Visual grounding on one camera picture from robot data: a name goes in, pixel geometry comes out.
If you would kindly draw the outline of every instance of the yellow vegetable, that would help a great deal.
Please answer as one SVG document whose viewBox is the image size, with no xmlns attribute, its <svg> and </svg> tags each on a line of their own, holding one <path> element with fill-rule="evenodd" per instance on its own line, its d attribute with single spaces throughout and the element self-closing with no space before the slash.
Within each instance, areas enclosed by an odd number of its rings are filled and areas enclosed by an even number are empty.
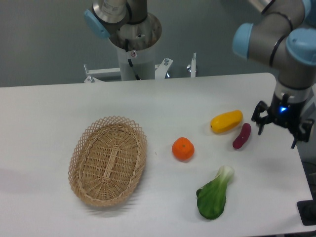
<svg viewBox="0 0 316 237">
<path fill-rule="evenodd" d="M 226 132 L 236 127 L 242 121 L 242 112 L 234 110 L 220 114 L 212 119 L 211 129 L 215 133 Z"/>
</svg>

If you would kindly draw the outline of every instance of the gray wall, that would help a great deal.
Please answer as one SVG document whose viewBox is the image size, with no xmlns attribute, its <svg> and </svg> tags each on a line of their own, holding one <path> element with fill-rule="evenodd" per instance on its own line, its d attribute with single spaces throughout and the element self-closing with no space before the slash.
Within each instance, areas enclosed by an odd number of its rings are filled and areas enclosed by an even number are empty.
<svg viewBox="0 0 316 237">
<path fill-rule="evenodd" d="M 118 67 L 115 50 L 95 37 L 83 11 L 92 0 L 0 1 L 0 87 L 83 82 L 89 69 Z M 163 33 L 156 63 L 175 60 L 173 77 L 197 52 L 198 76 L 273 72 L 232 53 L 232 39 L 244 22 L 260 14 L 246 0 L 148 0 Z"/>
</svg>

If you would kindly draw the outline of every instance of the black object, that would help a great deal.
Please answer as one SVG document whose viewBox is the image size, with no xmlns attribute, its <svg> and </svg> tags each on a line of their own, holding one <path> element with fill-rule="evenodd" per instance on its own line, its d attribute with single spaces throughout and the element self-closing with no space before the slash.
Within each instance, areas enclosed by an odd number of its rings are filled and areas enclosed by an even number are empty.
<svg viewBox="0 0 316 237">
<path fill-rule="evenodd" d="M 316 225 L 316 202 L 314 200 L 299 201 L 297 207 L 304 226 Z"/>
<path fill-rule="evenodd" d="M 316 165 L 310 162 L 302 162 L 306 179 L 308 181 L 313 200 L 305 200 L 297 202 L 297 207 L 305 226 L 316 225 L 316 180 L 313 175 L 316 173 Z"/>
<path fill-rule="evenodd" d="M 293 149 L 297 141 L 309 141 L 314 120 L 309 118 L 301 121 L 300 114 L 305 101 L 290 104 L 288 103 L 288 98 L 289 95 L 284 94 L 282 100 L 280 100 L 274 94 L 270 107 L 265 102 L 260 101 L 253 112 L 251 120 L 259 125 L 259 135 L 262 133 L 264 125 L 272 122 L 287 128 L 294 137 L 291 146 Z M 260 114 L 264 111 L 267 111 L 268 115 L 260 117 Z"/>
</svg>

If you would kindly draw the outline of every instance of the metal cylinder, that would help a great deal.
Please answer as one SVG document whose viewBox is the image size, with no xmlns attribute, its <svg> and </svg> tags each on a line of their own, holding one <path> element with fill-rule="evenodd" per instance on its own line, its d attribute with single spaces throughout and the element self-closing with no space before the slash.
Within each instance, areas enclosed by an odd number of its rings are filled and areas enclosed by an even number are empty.
<svg viewBox="0 0 316 237">
<path fill-rule="evenodd" d="M 104 22 L 117 23 L 126 16 L 127 0 L 94 0 L 93 11 Z"/>
<path fill-rule="evenodd" d="M 127 1 L 132 16 L 129 20 L 129 24 L 139 24 L 147 18 L 147 0 L 128 0 Z"/>
</svg>

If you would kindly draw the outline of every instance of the oval basket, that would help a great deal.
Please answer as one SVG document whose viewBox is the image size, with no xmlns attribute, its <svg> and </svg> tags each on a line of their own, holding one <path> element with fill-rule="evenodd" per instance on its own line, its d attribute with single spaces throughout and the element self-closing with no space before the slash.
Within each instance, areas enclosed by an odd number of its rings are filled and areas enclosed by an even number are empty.
<svg viewBox="0 0 316 237">
<path fill-rule="evenodd" d="M 125 117 L 94 122 L 80 138 L 69 165 L 69 182 L 86 204 L 112 206 L 136 188 L 146 162 L 142 128 Z"/>
</svg>

